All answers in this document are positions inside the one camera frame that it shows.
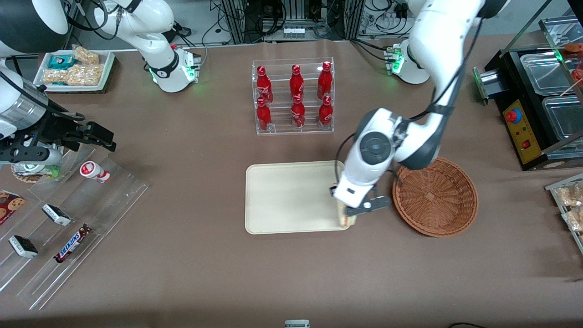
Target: plastic bag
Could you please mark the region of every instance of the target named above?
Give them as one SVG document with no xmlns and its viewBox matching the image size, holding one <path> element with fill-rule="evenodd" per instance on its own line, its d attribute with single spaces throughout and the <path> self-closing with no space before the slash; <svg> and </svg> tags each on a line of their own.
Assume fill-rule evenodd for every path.
<svg viewBox="0 0 583 328">
<path fill-rule="evenodd" d="M 68 85 L 98 85 L 103 73 L 101 65 L 74 65 L 69 71 Z"/>
<path fill-rule="evenodd" d="M 76 60 L 82 62 L 85 65 L 99 65 L 99 55 L 92 53 L 91 51 L 74 44 L 73 45 L 73 55 Z"/>
<path fill-rule="evenodd" d="M 581 209 L 579 207 L 574 208 L 573 210 L 563 214 L 563 218 L 567 222 L 569 228 L 574 232 L 582 232 L 582 221 L 581 220 Z"/>
<path fill-rule="evenodd" d="M 581 185 L 576 183 L 568 187 L 556 188 L 557 198 L 559 203 L 563 206 L 581 206 L 583 192 L 581 191 Z"/>
<path fill-rule="evenodd" d="M 69 71 L 66 69 L 47 68 L 43 73 L 43 82 L 46 84 L 67 83 Z"/>
</svg>

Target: wicker basket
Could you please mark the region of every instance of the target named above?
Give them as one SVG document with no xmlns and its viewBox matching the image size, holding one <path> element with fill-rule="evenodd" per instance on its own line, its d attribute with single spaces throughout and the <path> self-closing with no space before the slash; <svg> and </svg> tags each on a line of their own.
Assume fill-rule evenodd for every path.
<svg viewBox="0 0 583 328">
<path fill-rule="evenodd" d="M 393 184 L 393 201 L 403 219 L 432 237 L 450 237 L 476 218 L 476 187 L 453 162 L 438 157 L 423 170 L 401 168 Z"/>
</svg>

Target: brown tablecloth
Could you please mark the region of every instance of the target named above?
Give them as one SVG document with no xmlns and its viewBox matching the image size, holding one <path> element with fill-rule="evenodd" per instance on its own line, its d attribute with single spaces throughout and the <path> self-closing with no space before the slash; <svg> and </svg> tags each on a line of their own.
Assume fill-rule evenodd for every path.
<svg viewBox="0 0 583 328">
<path fill-rule="evenodd" d="M 0 293 L 1 320 L 17 320 L 0 326 L 581 326 L 581 255 L 543 189 L 581 170 L 520 171 L 497 108 L 476 100 L 471 68 L 509 39 L 480 38 L 443 138 L 440 155 L 468 173 L 480 202 L 475 223 L 450 239 L 418 234 L 392 207 L 341 232 L 244 228 L 249 165 L 333 159 L 367 111 L 424 110 L 431 82 L 407 85 L 349 42 L 319 41 L 211 48 L 200 83 L 169 94 L 142 71 L 139 53 L 116 53 L 109 93 L 51 98 L 114 131 L 110 157 L 151 187 L 43 310 Z M 258 137 L 251 61 L 327 56 L 336 64 L 334 134 Z M 0 176 L 5 189 L 28 187 L 8 168 Z"/>
</svg>

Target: red knob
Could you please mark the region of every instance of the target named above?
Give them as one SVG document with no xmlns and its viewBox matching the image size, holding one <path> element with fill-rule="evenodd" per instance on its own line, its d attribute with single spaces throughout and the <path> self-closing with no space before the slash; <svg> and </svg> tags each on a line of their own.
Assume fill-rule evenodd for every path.
<svg viewBox="0 0 583 328">
<path fill-rule="evenodd" d="M 518 114 L 511 110 L 508 113 L 506 113 L 506 121 L 510 122 L 510 123 L 514 123 L 516 122 L 516 120 L 518 119 Z"/>
</svg>

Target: red bottle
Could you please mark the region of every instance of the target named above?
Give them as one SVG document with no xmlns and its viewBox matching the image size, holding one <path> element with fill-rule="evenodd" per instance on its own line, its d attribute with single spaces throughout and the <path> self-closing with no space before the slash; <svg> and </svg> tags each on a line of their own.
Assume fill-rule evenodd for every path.
<svg viewBox="0 0 583 328">
<path fill-rule="evenodd" d="M 257 119 L 259 120 L 260 129 L 269 131 L 273 128 L 273 123 L 271 122 L 271 111 L 269 110 L 269 107 L 267 107 L 267 101 L 262 97 L 257 99 Z"/>
<path fill-rule="evenodd" d="M 318 77 L 318 99 L 323 99 L 324 96 L 330 95 L 332 90 L 332 72 L 330 68 L 332 68 L 331 62 L 325 61 L 322 64 L 322 72 Z"/>
<path fill-rule="evenodd" d="M 300 66 L 294 64 L 291 66 L 291 79 L 290 79 L 290 96 L 300 95 L 304 97 L 304 78 L 300 74 Z"/>
<path fill-rule="evenodd" d="M 273 102 L 273 91 L 271 90 L 271 80 L 267 77 L 264 66 L 259 66 L 257 68 L 257 91 L 259 96 L 265 98 L 268 103 Z"/>
<path fill-rule="evenodd" d="M 323 129 L 327 129 L 332 124 L 332 113 L 334 109 L 332 108 L 332 97 L 324 96 L 322 100 L 323 104 L 320 106 L 318 126 Z"/>
<path fill-rule="evenodd" d="M 304 127 L 305 124 L 305 107 L 301 95 L 293 96 L 293 105 L 291 106 L 291 124 L 296 128 Z"/>
</svg>

